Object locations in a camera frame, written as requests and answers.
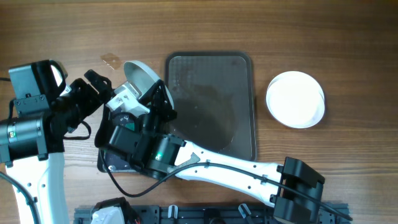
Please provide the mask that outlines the white plate blue stain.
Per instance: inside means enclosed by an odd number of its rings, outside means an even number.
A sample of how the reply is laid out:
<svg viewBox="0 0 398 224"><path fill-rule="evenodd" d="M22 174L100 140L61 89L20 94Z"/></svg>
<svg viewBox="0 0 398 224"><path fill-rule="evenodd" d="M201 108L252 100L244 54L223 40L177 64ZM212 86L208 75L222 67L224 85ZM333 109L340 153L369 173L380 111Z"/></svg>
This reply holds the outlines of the white plate blue stain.
<svg viewBox="0 0 398 224"><path fill-rule="evenodd" d="M154 105L152 101L156 92L160 93L160 99L164 107L174 109L174 102L164 81L148 65L138 60L131 60L124 63L124 74L127 82L135 84L142 92L139 102L149 108Z"/></svg>

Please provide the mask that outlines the green yellow sponge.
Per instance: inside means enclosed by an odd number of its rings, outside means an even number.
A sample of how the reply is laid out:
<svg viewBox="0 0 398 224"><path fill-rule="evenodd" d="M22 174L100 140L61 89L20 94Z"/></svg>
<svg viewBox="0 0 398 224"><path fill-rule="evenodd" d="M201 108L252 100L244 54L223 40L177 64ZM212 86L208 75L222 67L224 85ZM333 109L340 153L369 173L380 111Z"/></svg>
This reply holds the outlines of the green yellow sponge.
<svg viewBox="0 0 398 224"><path fill-rule="evenodd" d="M124 126L128 129L130 129L131 131L135 131L135 123L134 122L128 122Z"/></svg>

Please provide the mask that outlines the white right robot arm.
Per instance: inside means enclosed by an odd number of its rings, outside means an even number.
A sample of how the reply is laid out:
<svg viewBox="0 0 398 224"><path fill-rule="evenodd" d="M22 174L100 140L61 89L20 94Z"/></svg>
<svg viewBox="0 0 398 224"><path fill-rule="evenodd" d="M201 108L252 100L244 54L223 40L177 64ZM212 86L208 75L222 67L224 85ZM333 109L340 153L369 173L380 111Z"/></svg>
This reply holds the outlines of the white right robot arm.
<svg viewBox="0 0 398 224"><path fill-rule="evenodd" d="M142 88L131 82L113 88L99 84L104 113L95 143L142 175L164 182L171 177L220 185L272 207L283 223L315 223L324 177L303 161L251 162L206 150L165 132L176 118L172 97L162 80Z"/></svg>

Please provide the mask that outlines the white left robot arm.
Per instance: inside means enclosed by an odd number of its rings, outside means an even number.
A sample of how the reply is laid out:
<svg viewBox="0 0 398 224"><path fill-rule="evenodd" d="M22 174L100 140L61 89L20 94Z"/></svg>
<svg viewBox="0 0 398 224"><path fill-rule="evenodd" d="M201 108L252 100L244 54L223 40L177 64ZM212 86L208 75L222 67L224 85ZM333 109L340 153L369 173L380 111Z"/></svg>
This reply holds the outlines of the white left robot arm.
<svg viewBox="0 0 398 224"><path fill-rule="evenodd" d="M52 83L55 92L39 90L9 103L1 121L1 178L14 187L22 223L68 223L63 170L64 142L85 118L103 105L111 82L94 70L76 79Z"/></svg>

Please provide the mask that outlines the black water basin tray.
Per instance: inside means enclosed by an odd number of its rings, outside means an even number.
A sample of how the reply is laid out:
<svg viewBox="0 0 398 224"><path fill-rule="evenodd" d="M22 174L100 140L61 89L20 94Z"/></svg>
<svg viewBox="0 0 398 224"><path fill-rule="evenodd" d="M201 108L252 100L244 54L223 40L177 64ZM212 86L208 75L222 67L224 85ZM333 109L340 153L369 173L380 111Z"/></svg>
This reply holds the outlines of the black water basin tray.
<svg viewBox="0 0 398 224"><path fill-rule="evenodd" d="M107 106L103 107L102 119L95 135L95 146L98 148L97 168L100 172L106 172L105 165L111 172L134 172L131 166L119 156L100 149L104 146L106 137L111 136L113 127L124 126L128 122L134 122L132 115L124 114L120 109L111 112Z"/></svg>

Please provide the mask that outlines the brown serving tray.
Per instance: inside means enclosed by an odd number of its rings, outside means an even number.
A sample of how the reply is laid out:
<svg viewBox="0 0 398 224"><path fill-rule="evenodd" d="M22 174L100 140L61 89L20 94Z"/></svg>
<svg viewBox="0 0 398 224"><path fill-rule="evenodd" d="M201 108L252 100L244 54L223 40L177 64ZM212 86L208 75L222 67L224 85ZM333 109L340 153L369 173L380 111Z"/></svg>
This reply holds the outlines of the brown serving tray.
<svg viewBox="0 0 398 224"><path fill-rule="evenodd" d="M207 150L247 161L257 157L252 63L241 51L174 52L165 83L177 118L169 131Z"/></svg>

